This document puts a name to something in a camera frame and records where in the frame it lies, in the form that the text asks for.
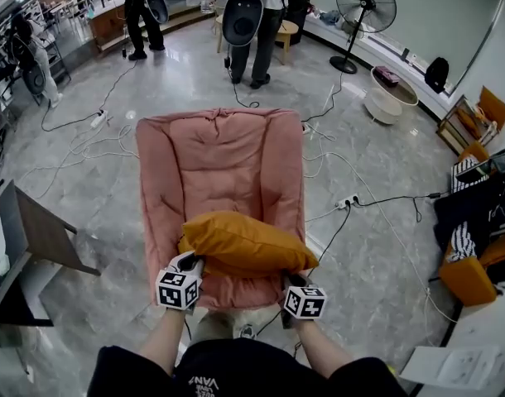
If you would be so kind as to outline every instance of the black shirt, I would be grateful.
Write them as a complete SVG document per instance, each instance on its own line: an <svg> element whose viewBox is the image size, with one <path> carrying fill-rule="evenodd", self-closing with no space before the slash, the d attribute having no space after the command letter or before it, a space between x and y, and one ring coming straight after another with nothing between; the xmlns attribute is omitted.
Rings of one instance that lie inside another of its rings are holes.
<svg viewBox="0 0 505 397"><path fill-rule="evenodd" d="M282 350L238 338L193 345L173 377L142 356L120 347L103 347L87 393L88 397L97 395L315 397L406 393L387 366L373 357L340 367L326 380Z"/></svg>

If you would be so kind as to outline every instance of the white pants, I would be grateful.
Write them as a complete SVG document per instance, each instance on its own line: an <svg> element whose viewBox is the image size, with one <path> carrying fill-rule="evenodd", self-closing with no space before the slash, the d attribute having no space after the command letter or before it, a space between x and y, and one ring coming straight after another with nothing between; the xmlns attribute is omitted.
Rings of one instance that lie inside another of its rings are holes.
<svg viewBox="0 0 505 397"><path fill-rule="evenodd" d="M50 99L52 103L57 102L57 85L55 85L55 81L52 78L51 67L48 63L48 54L46 53L46 50L40 46L36 47L36 60L41 67L41 70L45 74L45 91L43 91L43 94L45 94L45 96Z"/></svg>

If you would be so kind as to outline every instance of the wall outlet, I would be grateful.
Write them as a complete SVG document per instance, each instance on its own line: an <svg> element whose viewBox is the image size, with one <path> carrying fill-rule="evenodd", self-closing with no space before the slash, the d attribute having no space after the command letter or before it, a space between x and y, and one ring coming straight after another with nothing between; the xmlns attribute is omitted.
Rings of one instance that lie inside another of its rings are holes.
<svg viewBox="0 0 505 397"><path fill-rule="evenodd" d="M102 113L99 113L93 121L90 123L90 127L93 129L98 128L102 123L107 119L107 110L102 111Z"/></svg>
<svg viewBox="0 0 505 397"><path fill-rule="evenodd" d="M350 205L353 205L354 203L356 203L356 201L359 202L359 197L357 193L338 200L337 203L335 204L335 207L338 208L339 210L342 210L346 208L346 206L348 205L347 202L349 202Z"/></svg>

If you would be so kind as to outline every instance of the black pants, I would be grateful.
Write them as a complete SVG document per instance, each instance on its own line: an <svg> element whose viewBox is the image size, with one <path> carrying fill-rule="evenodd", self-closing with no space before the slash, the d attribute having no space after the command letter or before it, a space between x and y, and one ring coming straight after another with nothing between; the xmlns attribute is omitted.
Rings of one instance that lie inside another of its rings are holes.
<svg viewBox="0 0 505 397"><path fill-rule="evenodd" d="M162 45L162 33L159 27L159 22L150 13L150 10L144 6L144 0L126 0L125 15L127 23L127 31L131 37L135 52L141 53L144 51L144 41L142 40L142 31L138 26L140 16L146 24L147 37L153 47Z"/></svg>
<svg viewBox="0 0 505 397"><path fill-rule="evenodd" d="M252 79L263 81L271 64L272 51L275 47L275 38L282 24L282 10L263 9L262 21L258 28L258 48L254 66L252 67ZM230 65L233 78L242 78L251 45L233 47L233 62Z"/></svg>

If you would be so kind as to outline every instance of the wooden stool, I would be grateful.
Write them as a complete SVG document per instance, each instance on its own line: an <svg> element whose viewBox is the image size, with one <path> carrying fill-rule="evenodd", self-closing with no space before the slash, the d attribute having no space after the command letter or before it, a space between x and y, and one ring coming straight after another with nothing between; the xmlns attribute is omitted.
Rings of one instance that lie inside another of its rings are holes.
<svg viewBox="0 0 505 397"><path fill-rule="evenodd" d="M222 24L223 24L223 15L219 15L216 18L216 25L219 28L218 48L217 48L218 53L221 52L221 44L223 42ZM296 34L298 31L299 31L299 27L291 21L282 21L282 24L280 25L280 29L278 30L277 37L275 38L275 41L279 41L279 42L284 43L284 48L282 50L282 60L281 60L281 63L283 65L286 64L286 55L287 55L287 53L289 53L291 36L293 34Z"/></svg>

